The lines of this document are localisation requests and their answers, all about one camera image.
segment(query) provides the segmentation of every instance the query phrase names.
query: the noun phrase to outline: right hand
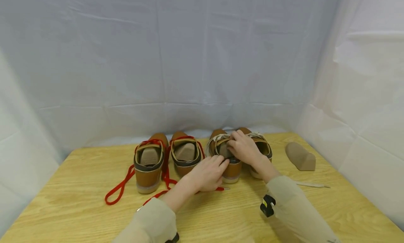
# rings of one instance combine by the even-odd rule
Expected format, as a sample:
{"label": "right hand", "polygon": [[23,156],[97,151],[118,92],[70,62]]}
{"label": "right hand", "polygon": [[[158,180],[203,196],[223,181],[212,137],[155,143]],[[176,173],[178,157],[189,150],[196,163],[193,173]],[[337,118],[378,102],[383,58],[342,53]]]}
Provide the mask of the right hand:
{"label": "right hand", "polygon": [[241,130],[231,133],[227,146],[228,150],[237,159],[249,165],[254,164],[263,156],[253,139],[245,135]]}
{"label": "right hand", "polygon": [[221,155],[206,157],[182,179],[188,179],[195,193],[213,191],[222,184],[222,174],[229,165],[229,160]]}

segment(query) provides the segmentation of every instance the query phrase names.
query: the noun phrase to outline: brown leather shoe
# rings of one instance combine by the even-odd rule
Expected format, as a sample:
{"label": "brown leather shoe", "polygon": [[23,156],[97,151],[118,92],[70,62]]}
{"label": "brown leather shoe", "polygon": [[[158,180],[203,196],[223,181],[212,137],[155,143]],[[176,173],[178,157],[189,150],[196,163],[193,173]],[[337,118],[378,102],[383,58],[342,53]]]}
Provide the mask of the brown leather shoe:
{"label": "brown leather shoe", "polygon": [[165,134],[158,133],[136,147],[133,161],[139,193],[152,193],[159,187],[167,146]]}
{"label": "brown leather shoe", "polygon": [[210,135],[210,139],[207,145],[208,155],[223,155],[223,157],[228,158],[230,163],[223,173],[223,182],[225,183],[235,183],[240,178],[241,173],[241,161],[234,157],[234,155],[227,149],[227,142],[229,139],[229,134],[227,134],[223,129],[216,129]]}
{"label": "brown leather shoe", "polygon": [[205,154],[202,146],[192,136],[182,131],[173,134],[170,141],[170,160],[174,161],[174,167],[180,177],[188,174],[203,158]]}
{"label": "brown leather shoe", "polygon": [[[239,128],[240,131],[242,131],[245,135],[251,137],[253,139],[253,141],[255,142],[255,144],[258,147],[258,150],[265,155],[270,161],[272,161],[272,150],[271,147],[268,144],[268,141],[265,139],[265,137],[260,134],[260,133],[256,133],[256,132],[252,132],[247,128]],[[250,173],[253,177],[257,178],[257,179],[262,179],[262,177],[257,173],[257,171],[255,171],[255,169],[250,166]]]}

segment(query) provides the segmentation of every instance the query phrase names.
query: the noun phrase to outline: sleeve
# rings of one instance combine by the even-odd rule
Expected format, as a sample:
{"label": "sleeve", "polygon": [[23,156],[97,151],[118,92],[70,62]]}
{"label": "sleeve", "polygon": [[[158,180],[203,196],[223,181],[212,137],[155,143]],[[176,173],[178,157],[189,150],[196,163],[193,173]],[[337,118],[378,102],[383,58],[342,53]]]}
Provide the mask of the sleeve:
{"label": "sleeve", "polygon": [[311,205],[303,191],[287,176],[268,182],[267,188],[275,199],[275,216],[303,242],[340,243],[337,236]]}
{"label": "sleeve", "polygon": [[164,243],[176,237],[175,213],[161,200],[152,198],[133,216],[114,243]]}

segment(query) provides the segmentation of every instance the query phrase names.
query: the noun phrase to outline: red shoelace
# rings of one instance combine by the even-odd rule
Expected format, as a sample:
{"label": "red shoelace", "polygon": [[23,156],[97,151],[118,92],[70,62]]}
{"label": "red shoelace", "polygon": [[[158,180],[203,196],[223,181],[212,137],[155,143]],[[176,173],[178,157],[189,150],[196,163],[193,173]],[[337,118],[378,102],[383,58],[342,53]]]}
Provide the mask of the red shoelace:
{"label": "red shoelace", "polygon": [[[149,198],[148,200],[146,200],[143,205],[145,205],[145,204],[146,204],[148,201],[150,201],[152,198],[154,198],[154,197],[155,197],[155,198],[159,198],[161,195],[167,193],[167,192],[171,189],[170,184],[177,184],[177,181],[176,181],[176,180],[170,179],[170,170],[168,169],[168,158],[169,158],[169,153],[170,153],[170,151],[171,151],[171,147],[172,147],[172,145],[173,145],[173,142],[176,141],[176,140],[179,140],[179,139],[194,139],[194,140],[196,140],[193,136],[178,137],[177,139],[171,140],[171,141],[170,141],[170,146],[167,147],[167,149],[166,149],[166,147],[165,147],[165,145],[164,145],[164,143],[163,143],[162,140],[159,140],[159,139],[152,139],[152,140],[143,141],[142,143],[140,143],[140,144],[136,147],[136,149],[135,149],[135,155],[136,155],[136,151],[137,151],[138,147],[141,147],[141,146],[147,145],[147,144],[161,145],[161,146],[163,147],[164,151],[165,151],[165,153],[164,153],[164,158],[163,158],[164,161],[163,161],[163,166],[162,166],[162,175],[161,175],[161,178],[162,178],[162,180],[165,182],[166,187],[167,187],[167,190],[163,190],[163,191],[157,193],[156,195],[152,196],[151,198]],[[196,141],[196,143],[197,143],[197,145],[199,146],[200,151],[201,151],[201,153],[202,153],[202,159],[204,159],[204,158],[205,158],[205,153],[203,152],[202,145],[200,144],[199,141]],[[116,187],[114,187],[110,192],[108,192],[108,193],[106,194],[104,200],[105,200],[105,203],[106,203],[107,205],[114,205],[114,204],[116,204],[116,203],[122,198],[122,195],[123,195],[124,190],[125,190],[125,185],[126,185],[126,183],[134,176],[134,174],[135,174],[135,165],[131,165],[131,166],[129,167],[129,169],[128,169],[128,173],[127,173],[125,179],[124,179],[122,182],[120,182]],[[120,192],[119,192],[118,197],[117,197],[114,201],[111,201],[111,202],[108,201],[108,198],[111,197],[111,196],[112,196],[115,192],[117,192],[119,189],[120,189]],[[218,187],[216,190],[217,190],[217,191],[223,191],[223,190],[225,190],[225,188],[223,188],[223,187]]]}

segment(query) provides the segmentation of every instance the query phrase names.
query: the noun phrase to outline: wooden table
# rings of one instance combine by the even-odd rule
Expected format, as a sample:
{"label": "wooden table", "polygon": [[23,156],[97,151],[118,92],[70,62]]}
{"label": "wooden table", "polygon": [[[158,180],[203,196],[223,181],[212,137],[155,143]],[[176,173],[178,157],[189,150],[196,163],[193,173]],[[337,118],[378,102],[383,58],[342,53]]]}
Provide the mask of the wooden table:
{"label": "wooden table", "polygon": [[[305,140],[293,133],[266,134],[273,164],[284,175],[331,188],[301,187],[342,242],[404,242],[404,233],[361,195]],[[205,146],[207,139],[201,139]],[[285,154],[295,141],[317,158],[316,171],[298,171]],[[133,177],[119,203],[108,206],[105,194],[123,180],[136,145],[74,150],[1,239],[5,242],[109,242],[152,195],[136,192]],[[178,179],[170,161],[172,178]],[[297,242],[274,216],[260,211],[266,193],[247,167],[224,192],[195,195],[177,214],[181,242]]]}

